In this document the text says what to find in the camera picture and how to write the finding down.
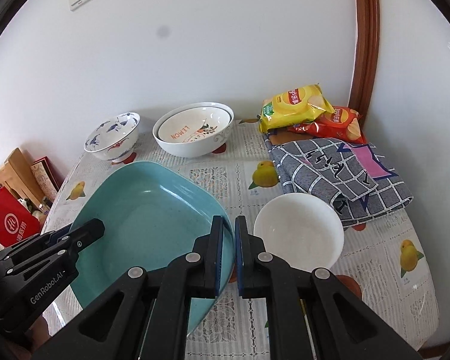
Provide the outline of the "teal square plate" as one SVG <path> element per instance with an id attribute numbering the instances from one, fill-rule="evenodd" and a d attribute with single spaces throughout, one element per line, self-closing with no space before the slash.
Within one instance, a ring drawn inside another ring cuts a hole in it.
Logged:
<path id="1" fill-rule="evenodd" d="M 91 219 L 105 233 L 80 252 L 79 276 L 71 288 L 88 306 L 129 268 L 150 272 L 193 249 L 210 232 L 215 215 L 227 213 L 207 191 L 157 163 L 140 161 L 112 173 L 91 195 L 72 223 Z"/>

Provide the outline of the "red paper bag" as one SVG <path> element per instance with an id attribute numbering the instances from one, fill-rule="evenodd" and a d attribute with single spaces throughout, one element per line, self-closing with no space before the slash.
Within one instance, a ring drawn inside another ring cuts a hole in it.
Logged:
<path id="1" fill-rule="evenodd" d="M 0 245 L 9 247 L 41 230 L 34 217 L 5 187 L 0 187 Z"/>

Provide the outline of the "patterned gift box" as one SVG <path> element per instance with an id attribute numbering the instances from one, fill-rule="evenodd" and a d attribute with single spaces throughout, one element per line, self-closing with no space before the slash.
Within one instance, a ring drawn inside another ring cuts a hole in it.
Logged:
<path id="1" fill-rule="evenodd" d="M 45 197 L 53 203 L 57 198 L 64 178 L 52 165 L 47 156 L 35 160 L 30 166 L 30 170 Z"/>

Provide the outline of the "fruit print tablecloth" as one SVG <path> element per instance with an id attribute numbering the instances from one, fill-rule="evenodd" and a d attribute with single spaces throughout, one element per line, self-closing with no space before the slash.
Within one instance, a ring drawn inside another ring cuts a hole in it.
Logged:
<path id="1" fill-rule="evenodd" d="M 200 158 L 176 158 L 162 150 L 153 136 L 142 134 L 136 143 L 136 157 L 153 161 L 189 178 L 214 195 L 230 217 L 243 215 L 253 224 L 261 208 L 281 194 L 280 186 L 252 188 L 257 164 L 266 161 L 266 141 L 255 124 L 238 123 L 232 129 L 226 150 Z M 72 189 L 85 184 L 93 194 L 114 166 L 83 154 L 73 166 L 57 195 L 46 231 L 70 224 L 85 198 L 70 199 Z M 344 249 L 332 271 L 412 347 L 421 347 L 437 330 L 439 311 L 433 280 L 425 259 L 413 271 L 402 272 L 401 244 L 418 242 L 408 214 L 401 210 L 375 221 L 346 229 Z M 266 304 L 244 300 L 235 284 L 226 286 L 209 314 L 187 338 L 188 359 L 268 359 Z"/>

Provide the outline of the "small white bowl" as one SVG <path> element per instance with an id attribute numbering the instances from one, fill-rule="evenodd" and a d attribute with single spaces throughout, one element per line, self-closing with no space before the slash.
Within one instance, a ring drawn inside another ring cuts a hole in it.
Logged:
<path id="1" fill-rule="evenodd" d="M 306 193 L 287 193 L 266 203 L 254 221 L 253 234 L 262 238 L 267 252 L 307 272 L 332 267 L 345 242 L 337 213 Z"/>

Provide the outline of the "blue patterned porcelain bowl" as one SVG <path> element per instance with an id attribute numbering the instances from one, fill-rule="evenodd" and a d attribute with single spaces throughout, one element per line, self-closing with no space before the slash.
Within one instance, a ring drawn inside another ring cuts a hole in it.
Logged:
<path id="1" fill-rule="evenodd" d="M 96 158 L 119 164 L 128 158 L 138 140 L 140 115 L 126 112 L 109 118 L 92 131 L 83 149 Z"/>

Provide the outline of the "grey checked cloth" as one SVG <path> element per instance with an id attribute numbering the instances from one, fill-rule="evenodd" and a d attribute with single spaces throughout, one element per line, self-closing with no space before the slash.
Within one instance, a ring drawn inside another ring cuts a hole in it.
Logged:
<path id="1" fill-rule="evenodd" d="M 313 138 L 272 144 L 264 140 L 286 194 L 310 194 L 331 206 L 345 228 L 408 206 L 413 195 L 373 144 Z"/>

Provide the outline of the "large white bowl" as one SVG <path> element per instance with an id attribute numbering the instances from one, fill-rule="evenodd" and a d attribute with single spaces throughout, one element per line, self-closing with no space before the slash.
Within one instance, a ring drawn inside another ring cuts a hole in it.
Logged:
<path id="1" fill-rule="evenodd" d="M 185 111 L 194 107 L 222 108 L 231 114 L 232 120 L 229 123 L 229 125 L 227 125 L 221 132 L 215 133 L 199 141 L 193 141 L 188 143 L 168 143 L 165 141 L 161 141 L 158 138 L 158 128 L 168 117 L 173 116 L 180 111 Z M 232 108 L 230 108 L 225 104 L 218 102 L 197 102 L 186 106 L 178 107 L 164 114 L 164 116 L 162 116 L 155 123 L 155 125 L 153 125 L 153 137 L 156 140 L 157 144 L 170 155 L 174 155 L 180 158 L 197 158 L 212 153 L 213 151 L 217 150 L 227 142 L 227 139 L 229 138 L 232 132 L 234 117 L 235 115 L 234 112 L 232 111 Z"/>

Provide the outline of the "lemon print inner bowl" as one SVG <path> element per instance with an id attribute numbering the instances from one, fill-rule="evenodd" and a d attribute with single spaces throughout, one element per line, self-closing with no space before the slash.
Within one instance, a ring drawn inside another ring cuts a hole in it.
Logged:
<path id="1" fill-rule="evenodd" d="M 221 132 L 231 120 L 231 114 L 222 108 L 194 107 L 168 117 L 158 128 L 157 136 L 168 143 L 199 141 Z"/>

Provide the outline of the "red chips bag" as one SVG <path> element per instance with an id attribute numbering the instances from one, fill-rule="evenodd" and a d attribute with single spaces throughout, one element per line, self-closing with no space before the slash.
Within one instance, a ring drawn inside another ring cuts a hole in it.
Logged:
<path id="1" fill-rule="evenodd" d="M 335 106 L 333 113 L 324 112 L 312 122 L 295 124 L 287 127 L 287 130 L 291 133 L 308 134 L 317 138 L 336 138 L 362 145 L 368 142 L 362 133 L 360 118 L 360 114 L 354 109 Z"/>

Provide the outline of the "yellow chips bag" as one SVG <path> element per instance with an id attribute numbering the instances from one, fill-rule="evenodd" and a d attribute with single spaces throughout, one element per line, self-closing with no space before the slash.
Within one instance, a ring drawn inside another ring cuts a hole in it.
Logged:
<path id="1" fill-rule="evenodd" d="M 322 114 L 334 111 L 319 85 L 306 85 L 264 100 L 259 131 L 267 133 L 272 129 L 313 122 Z"/>

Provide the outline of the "brown wooden door frame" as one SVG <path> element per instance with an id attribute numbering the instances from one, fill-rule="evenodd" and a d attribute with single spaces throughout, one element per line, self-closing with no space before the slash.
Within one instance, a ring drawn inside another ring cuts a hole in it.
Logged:
<path id="1" fill-rule="evenodd" d="M 365 125 L 376 79 L 380 48 L 380 0 L 356 0 L 357 39 L 349 107 Z"/>

